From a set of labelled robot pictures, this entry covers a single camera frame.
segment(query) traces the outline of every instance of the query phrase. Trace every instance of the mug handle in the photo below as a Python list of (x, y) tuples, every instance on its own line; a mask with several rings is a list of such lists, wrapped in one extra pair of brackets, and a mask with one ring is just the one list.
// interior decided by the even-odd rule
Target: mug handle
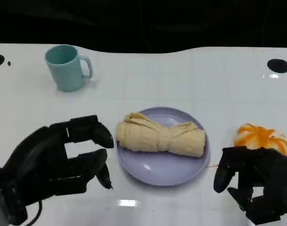
[(80, 58), (81, 60), (86, 61), (86, 62), (87, 62), (87, 65), (88, 65), (88, 67), (89, 67), (89, 75), (84, 75), (83, 77), (86, 78), (86, 79), (92, 78), (93, 68), (92, 68), (92, 64), (91, 64), (90, 59), (89, 59), (87, 56), (86, 56), (86, 57), (85, 57), (85, 56), (79, 56), (79, 58)]

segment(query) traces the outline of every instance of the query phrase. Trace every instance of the cable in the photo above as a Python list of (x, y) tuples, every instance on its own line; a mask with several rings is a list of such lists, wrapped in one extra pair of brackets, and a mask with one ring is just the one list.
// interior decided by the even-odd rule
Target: cable
[(141, 25), (141, 32), (142, 32), (142, 37), (144, 39), (145, 45), (147, 46), (149, 53), (153, 53), (153, 49), (151, 48), (150, 44), (148, 43), (147, 36), (144, 30), (143, 26), (143, 19), (142, 19), (142, 0), (140, 1), (140, 25)]
[(262, 23), (262, 37), (261, 37), (261, 39), (262, 39), (261, 40), (261, 46), (262, 47), (264, 47), (264, 45), (265, 45), (265, 27), (266, 27), (266, 23), (267, 23), (267, 17), (269, 15), (270, 9), (272, 8), (273, 2), (274, 2), (274, 0), (270, 0), (268, 7), (266, 9), (266, 12), (265, 12), (263, 23)]
[(41, 202), (41, 200), (40, 200), (40, 201), (39, 201), (39, 210), (38, 210), (36, 216), (32, 219), (32, 221), (30, 221), (30, 222), (29, 222), (27, 225), (25, 225), (25, 226), (31, 226), (31, 225), (33, 225), (33, 224), (39, 219), (42, 210), (43, 210), (43, 204), (42, 204), (42, 202)]

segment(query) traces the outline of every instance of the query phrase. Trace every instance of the table surface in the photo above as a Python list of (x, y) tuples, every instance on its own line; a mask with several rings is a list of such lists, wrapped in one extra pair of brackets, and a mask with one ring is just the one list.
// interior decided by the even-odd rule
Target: table surface
[[(267, 67), (287, 61), (285, 48), (196, 48), (170, 54), (111, 54), (78, 48), (93, 64), (93, 79), (72, 93), (58, 91), (44, 62), (52, 45), (0, 44), (0, 166), (14, 148), (43, 125), (97, 114), (115, 135), (124, 115), (153, 106), (184, 110), (204, 126), (211, 162), (231, 146), (246, 122), (275, 128), (287, 137), (287, 73)], [(69, 157), (97, 149), (92, 142), (67, 145)], [(96, 179), (85, 194), (43, 201), (36, 226), (246, 226), (227, 192), (213, 190), (215, 168), (178, 187), (154, 187), (127, 175), (116, 148), (108, 150), (114, 190)], [(236, 178), (231, 185), (236, 185)], [(135, 200), (133, 207), (124, 200)], [(29, 219), (37, 204), (31, 205)], [(283, 220), (270, 225), (287, 225)]]

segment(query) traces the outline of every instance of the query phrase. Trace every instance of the toy pumpkin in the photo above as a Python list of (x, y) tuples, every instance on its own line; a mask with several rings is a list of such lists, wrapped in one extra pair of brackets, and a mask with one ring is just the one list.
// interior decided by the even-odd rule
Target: toy pumpkin
[(238, 129), (234, 146), (246, 146), (248, 149), (274, 148), (287, 155), (287, 139), (274, 129), (244, 124)]

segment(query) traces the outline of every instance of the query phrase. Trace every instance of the plate rim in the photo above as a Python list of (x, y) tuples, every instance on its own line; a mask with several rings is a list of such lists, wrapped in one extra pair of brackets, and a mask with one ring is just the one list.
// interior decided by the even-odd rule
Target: plate rim
[(123, 160), (122, 160), (122, 157), (121, 157), (121, 154), (118, 150), (118, 146), (119, 145), (119, 141), (116, 140), (116, 149), (117, 149), (117, 157), (118, 157), (118, 161), (120, 163), (120, 165), (123, 167), (123, 169), (128, 173), (130, 174), (132, 177), (136, 178), (137, 180), (145, 183), (145, 184), (148, 184), (148, 185), (152, 185), (152, 186), (163, 186), (163, 187), (166, 187), (166, 186), (177, 186), (177, 185), (180, 185), (180, 184), (183, 184), (183, 183), (186, 183), (186, 182), (189, 182), (191, 180), (193, 180), (195, 177), (197, 177), (205, 168), (206, 166), (209, 164), (209, 161), (210, 161), (210, 148), (209, 148), (209, 137), (208, 137), (208, 134), (205, 130), (205, 128), (202, 126), (202, 124), (197, 120), (195, 119), (193, 116), (191, 116), (190, 114), (188, 114), (187, 112), (185, 111), (182, 111), (182, 110), (179, 110), (179, 109), (176, 109), (176, 108), (172, 108), (172, 107), (162, 107), (162, 106), (158, 106), (158, 107), (150, 107), (150, 108), (145, 108), (141, 111), (139, 111), (139, 113), (142, 113), (144, 111), (148, 111), (148, 110), (153, 110), (153, 109), (159, 109), (159, 108), (164, 108), (164, 109), (170, 109), (170, 110), (174, 110), (174, 111), (178, 111), (178, 112), (181, 112), (183, 114), (186, 114), (188, 115), (190, 118), (194, 119), (194, 123), (198, 123), (198, 126), (200, 126), (204, 132), (205, 132), (205, 146), (206, 146), (206, 151), (207, 154), (205, 156), (205, 162), (204, 164), (201, 166), (201, 168), (196, 171), (192, 176), (190, 176), (188, 179), (183, 179), (183, 180), (180, 180), (178, 181), (177, 183), (174, 183), (174, 184), (167, 184), (167, 185), (164, 185), (164, 184), (157, 184), (157, 183), (150, 183), (150, 182), (147, 182), (145, 180), (143, 180), (142, 178), (138, 177), (136, 175), (136, 173), (133, 172), (133, 170), (131, 170), (130, 168), (128, 168), (124, 163), (123, 163)]

